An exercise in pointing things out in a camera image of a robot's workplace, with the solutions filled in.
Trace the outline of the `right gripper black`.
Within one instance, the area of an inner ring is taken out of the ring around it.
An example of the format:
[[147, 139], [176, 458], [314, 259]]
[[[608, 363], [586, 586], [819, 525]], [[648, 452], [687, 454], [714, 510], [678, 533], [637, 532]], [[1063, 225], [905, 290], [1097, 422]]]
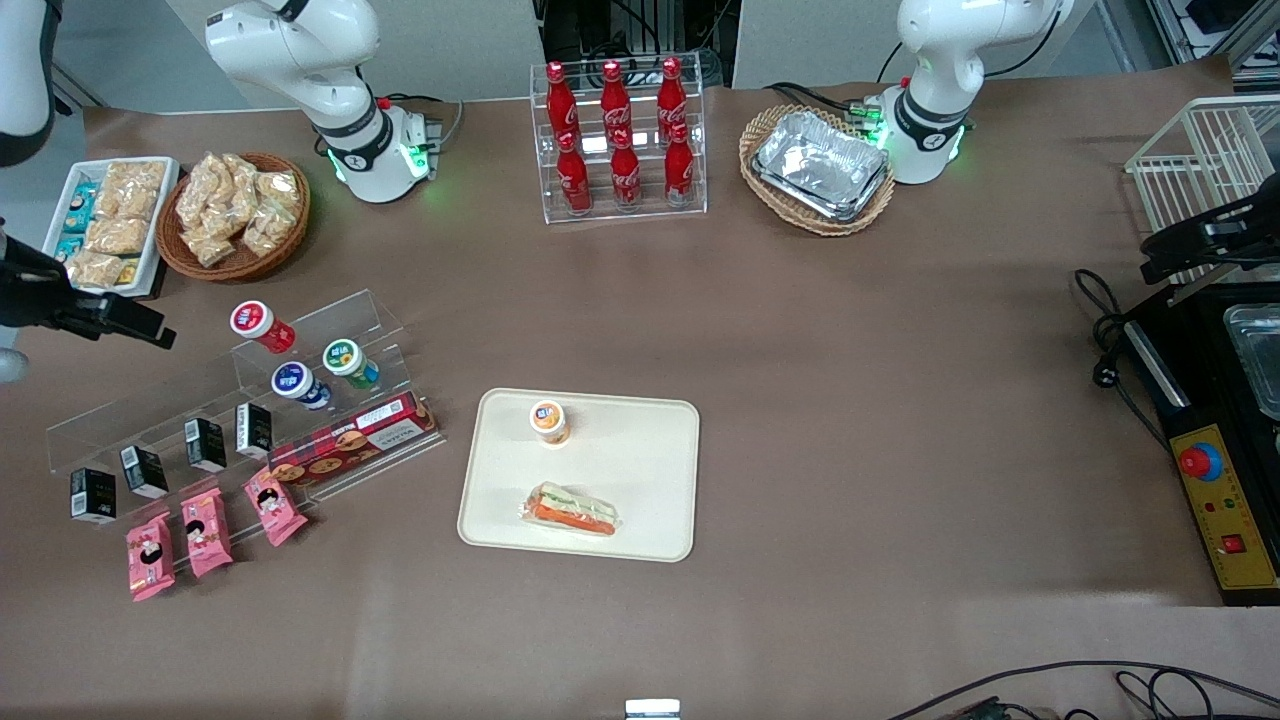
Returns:
[[[3, 242], [1, 324], [55, 331], [100, 331], [170, 350], [177, 333], [165, 316], [127, 297], [100, 297], [72, 288], [54, 258], [17, 240]], [[99, 325], [93, 310], [99, 307]]]

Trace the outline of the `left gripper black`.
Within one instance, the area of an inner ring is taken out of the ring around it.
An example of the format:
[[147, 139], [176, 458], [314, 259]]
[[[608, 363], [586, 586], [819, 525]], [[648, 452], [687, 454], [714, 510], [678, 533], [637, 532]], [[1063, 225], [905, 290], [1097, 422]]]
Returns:
[[1275, 259], [1277, 193], [1257, 192], [1196, 217], [1192, 232], [1158, 232], [1143, 241], [1152, 266], [1198, 266], [1203, 259]]

